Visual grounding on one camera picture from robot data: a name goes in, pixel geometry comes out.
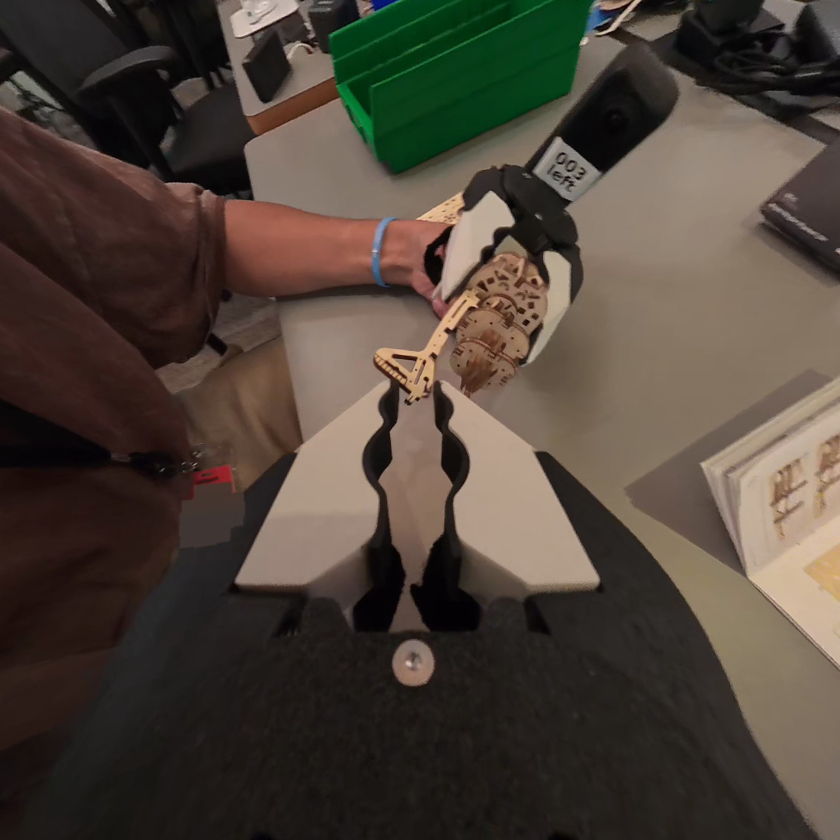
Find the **blue wristband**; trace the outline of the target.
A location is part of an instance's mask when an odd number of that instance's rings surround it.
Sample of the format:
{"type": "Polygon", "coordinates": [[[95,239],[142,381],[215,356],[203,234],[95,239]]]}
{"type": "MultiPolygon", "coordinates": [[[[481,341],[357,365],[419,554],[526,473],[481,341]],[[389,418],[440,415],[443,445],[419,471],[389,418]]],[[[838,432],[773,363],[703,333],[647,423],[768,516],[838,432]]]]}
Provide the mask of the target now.
{"type": "Polygon", "coordinates": [[[399,269],[399,231],[394,226],[400,220],[397,217],[384,217],[374,228],[371,241],[370,264],[371,276],[376,286],[390,289],[397,285],[394,279],[399,269]]]}

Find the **wooden model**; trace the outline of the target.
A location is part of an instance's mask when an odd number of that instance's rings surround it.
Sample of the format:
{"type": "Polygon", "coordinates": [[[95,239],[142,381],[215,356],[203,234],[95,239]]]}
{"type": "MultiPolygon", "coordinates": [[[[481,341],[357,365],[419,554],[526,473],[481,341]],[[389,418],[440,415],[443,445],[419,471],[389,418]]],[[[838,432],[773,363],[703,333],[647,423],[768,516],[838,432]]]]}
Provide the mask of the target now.
{"type": "Polygon", "coordinates": [[[548,310],[548,284],[527,257],[494,255],[466,286],[478,297],[455,332],[450,364],[460,391],[471,397],[512,381],[532,348],[548,310]]]}

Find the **instruction booklet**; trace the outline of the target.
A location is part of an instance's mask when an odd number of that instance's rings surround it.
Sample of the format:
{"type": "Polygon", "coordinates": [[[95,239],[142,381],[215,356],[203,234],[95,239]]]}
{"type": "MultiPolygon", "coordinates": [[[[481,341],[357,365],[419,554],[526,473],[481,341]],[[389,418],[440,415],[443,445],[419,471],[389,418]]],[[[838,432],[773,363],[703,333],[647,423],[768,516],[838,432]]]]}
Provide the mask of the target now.
{"type": "Polygon", "coordinates": [[[839,666],[839,380],[700,467],[749,581],[839,666]]]}

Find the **black office chair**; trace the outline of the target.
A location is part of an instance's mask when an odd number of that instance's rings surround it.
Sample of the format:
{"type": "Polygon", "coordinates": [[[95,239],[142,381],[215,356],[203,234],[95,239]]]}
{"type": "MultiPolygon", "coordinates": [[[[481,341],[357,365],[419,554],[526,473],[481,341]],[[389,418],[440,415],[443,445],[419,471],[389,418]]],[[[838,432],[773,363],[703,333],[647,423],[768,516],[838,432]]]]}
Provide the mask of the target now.
{"type": "Polygon", "coordinates": [[[249,191],[245,146],[255,134],[236,89],[181,105],[172,90],[185,60],[148,42],[117,5],[112,16],[98,2],[2,1],[2,47],[99,151],[166,182],[249,191]]]}

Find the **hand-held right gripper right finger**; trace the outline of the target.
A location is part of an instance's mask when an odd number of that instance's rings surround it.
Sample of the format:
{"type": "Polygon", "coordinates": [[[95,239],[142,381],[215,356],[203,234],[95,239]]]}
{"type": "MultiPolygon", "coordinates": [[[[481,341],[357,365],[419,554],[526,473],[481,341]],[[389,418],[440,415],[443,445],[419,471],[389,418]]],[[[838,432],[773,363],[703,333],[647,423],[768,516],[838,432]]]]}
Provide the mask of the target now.
{"type": "Polygon", "coordinates": [[[471,632],[493,602],[594,592],[601,578],[540,454],[445,382],[434,385],[444,529],[411,594],[431,632],[471,632]]]}

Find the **person's left forearm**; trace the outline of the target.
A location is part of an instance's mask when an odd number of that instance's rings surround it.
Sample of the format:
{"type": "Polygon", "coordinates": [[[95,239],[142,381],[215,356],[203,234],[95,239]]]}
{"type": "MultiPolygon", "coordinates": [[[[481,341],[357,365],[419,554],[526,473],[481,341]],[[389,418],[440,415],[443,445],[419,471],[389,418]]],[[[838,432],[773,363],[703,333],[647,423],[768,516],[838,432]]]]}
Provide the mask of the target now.
{"type": "Polygon", "coordinates": [[[254,298],[284,298],[377,286],[378,223],[306,213],[273,203],[224,206],[224,288],[254,298]]]}

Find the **white object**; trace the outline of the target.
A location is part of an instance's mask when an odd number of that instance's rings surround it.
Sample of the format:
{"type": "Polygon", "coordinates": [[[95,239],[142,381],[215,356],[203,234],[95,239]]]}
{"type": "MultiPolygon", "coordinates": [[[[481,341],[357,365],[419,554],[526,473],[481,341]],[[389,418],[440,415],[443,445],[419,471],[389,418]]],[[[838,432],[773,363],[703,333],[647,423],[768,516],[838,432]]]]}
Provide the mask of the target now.
{"type": "Polygon", "coordinates": [[[229,21],[234,37],[242,39],[256,35],[299,11],[298,1],[241,1],[229,21]]]}

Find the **punched wooden parts sheet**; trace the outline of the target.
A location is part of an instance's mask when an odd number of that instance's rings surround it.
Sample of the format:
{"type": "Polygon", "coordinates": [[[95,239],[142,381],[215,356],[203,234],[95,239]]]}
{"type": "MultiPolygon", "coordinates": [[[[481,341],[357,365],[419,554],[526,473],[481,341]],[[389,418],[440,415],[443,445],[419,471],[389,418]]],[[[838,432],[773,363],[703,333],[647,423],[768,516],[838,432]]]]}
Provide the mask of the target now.
{"type": "Polygon", "coordinates": [[[464,194],[458,192],[442,203],[430,208],[426,213],[417,217],[418,221],[452,226],[457,224],[464,210],[464,194]]]}

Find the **large green plastic bin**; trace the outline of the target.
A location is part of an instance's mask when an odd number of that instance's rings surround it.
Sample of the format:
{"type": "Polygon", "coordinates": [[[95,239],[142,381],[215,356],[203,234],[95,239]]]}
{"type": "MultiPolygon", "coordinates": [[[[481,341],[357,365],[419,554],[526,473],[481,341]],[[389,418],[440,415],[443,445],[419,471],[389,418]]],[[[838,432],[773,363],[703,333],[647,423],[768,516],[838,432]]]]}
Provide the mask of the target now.
{"type": "Polygon", "coordinates": [[[400,1],[330,36],[374,158],[401,173],[567,95],[587,1],[400,1]]]}

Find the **black kit box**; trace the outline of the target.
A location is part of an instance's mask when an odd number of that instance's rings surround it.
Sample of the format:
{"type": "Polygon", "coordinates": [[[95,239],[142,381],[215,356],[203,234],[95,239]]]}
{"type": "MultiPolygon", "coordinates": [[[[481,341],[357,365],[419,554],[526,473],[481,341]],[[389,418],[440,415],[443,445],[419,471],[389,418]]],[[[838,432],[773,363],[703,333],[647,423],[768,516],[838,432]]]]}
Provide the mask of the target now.
{"type": "Polygon", "coordinates": [[[839,141],[760,206],[763,220],[829,270],[839,272],[839,141]]]}

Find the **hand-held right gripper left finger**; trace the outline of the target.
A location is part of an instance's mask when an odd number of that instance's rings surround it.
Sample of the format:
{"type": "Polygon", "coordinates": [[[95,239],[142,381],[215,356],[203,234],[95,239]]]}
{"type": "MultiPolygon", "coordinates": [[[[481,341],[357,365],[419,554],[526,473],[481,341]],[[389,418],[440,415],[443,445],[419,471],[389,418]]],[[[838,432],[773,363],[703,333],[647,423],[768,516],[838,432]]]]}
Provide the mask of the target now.
{"type": "Polygon", "coordinates": [[[244,592],[331,599],[353,629],[386,632],[405,571],[381,477],[400,391],[383,383],[306,441],[245,557],[244,592]]]}

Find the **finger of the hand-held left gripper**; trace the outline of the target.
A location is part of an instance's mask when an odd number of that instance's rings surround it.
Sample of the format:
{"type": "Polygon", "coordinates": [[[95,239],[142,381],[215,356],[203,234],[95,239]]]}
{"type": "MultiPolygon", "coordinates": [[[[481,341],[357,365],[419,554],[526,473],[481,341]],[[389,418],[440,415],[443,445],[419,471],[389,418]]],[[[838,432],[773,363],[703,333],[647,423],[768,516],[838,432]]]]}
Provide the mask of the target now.
{"type": "Polygon", "coordinates": [[[572,264],[561,253],[546,250],[542,254],[542,263],[548,271],[548,308],[539,328],[539,334],[531,341],[531,348],[524,360],[530,365],[540,356],[551,342],[553,334],[572,303],[572,264]]]}
{"type": "Polygon", "coordinates": [[[509,235],[515,218],[506,201],[488,191],[464,209],[449,237],[435,300],[451,302],[472,275],[497,253],[520,256],[520,245],[509,235]]]}

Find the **small black box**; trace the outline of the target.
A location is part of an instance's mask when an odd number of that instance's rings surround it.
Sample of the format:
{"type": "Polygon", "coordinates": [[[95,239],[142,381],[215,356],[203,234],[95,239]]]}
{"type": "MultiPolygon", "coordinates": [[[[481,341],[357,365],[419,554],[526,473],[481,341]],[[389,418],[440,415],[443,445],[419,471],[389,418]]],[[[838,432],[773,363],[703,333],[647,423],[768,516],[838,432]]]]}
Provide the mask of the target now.
{"type": "Polygon", "coordinates": [[[262,103],[273,100],[292,73],[282,39],[274,29],[255,38],[254,45],[242,60],[242,67],[262,103]]]}

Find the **person's left hand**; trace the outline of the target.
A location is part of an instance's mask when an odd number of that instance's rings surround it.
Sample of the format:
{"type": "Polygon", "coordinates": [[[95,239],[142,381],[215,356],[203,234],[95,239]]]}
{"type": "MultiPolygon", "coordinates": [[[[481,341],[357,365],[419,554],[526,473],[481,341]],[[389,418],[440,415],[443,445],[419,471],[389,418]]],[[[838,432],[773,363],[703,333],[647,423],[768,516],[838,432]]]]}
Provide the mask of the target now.
{"type": "Polygon", "coordinates": [[[441,319],[449,310],[449,304],[435,297],[436,284],[426,271],[426,256],[432,246],[434,254],[443,259],[446,256],[451,227],[427,220],[398,220],[392,223],[392,230],[386,238],[392,238],[388,245],[391,274],[399,285],[410,287],[429,303],[441,319]]]}

